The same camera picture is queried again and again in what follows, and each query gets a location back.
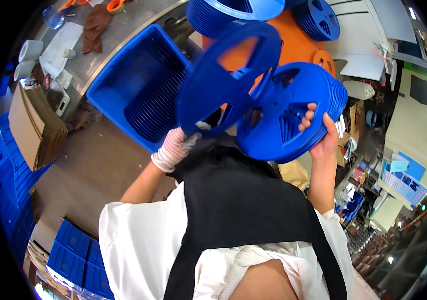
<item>bare hand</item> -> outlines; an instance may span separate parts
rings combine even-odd
[[[301,132],[310,128],[311,120],[314,117],[314,111],[317,108],[317,104],[309,103],[307,108],[309,111],[305,113],[305,117],[302,119],[302,124],[298,126],[298,130]],[[312,155],[313,160],[335,159],[336,157],[338,132],[335,122],[327,113],[325,113],[323,115],[323,123],[325,127],[327,127],[327,134],[310,150],[310,155]]]

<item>poster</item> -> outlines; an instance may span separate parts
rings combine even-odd
[[[427,190],[406,172],[390,173],[390,163],[384,162],[382,180],[405,197],[413,206],[417,205]]]

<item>striped cotton glove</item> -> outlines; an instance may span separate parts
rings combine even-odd
[[[200,129],[210,129],[210,125],[208,124],[203,122],[198,123],[197,126]],[[162,147],[158,149],[157,153],[152,154],[152,162],[160,170],[172,173],[175,170],[175,165],[187,157],[189,151],[195,146],[201,136],[201,133],[187,136],[180,127],[170,130]]]

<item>floor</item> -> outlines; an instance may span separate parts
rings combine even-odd
[[[150,153],[105,116],[67,138],[55,164],[35,185],[40,221],[32,239],[50,251],[62,217],[98,235],[98,219],[105,204],[119,201],[150,162]],[[165,177],[154,201],[175,188]]]

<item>workbench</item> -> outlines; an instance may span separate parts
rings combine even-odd
[[[78,105],[85,97],[88,88],[100,74],[109,61],[138,33],[149,25],[155,23],[160,26],[171,17],[180,18],[185,16],[186,3],[188,0],[134,0],[125,3],[125,12],[114,15],[109,26],[100,35],[102,40],[102,53],[90,52],[83,54],[83,35],[80,37],[74,49],[77,55],[69,59],[65,70],[72,74],[72,82],[67,89],[70,103],[66,108],[62,120],[68,123],[76,111]],[[57,10],[66,0],[59,0],[54,4]],[[73,18],[65,18],[65,22],[73,22],[84,26],[85,18],[93,8],[89,4],[77,7],[72,13]],[[36,35],[37,40],[44,42],[45,49],[54,38],[58,30],[48,28],[45,24]]]

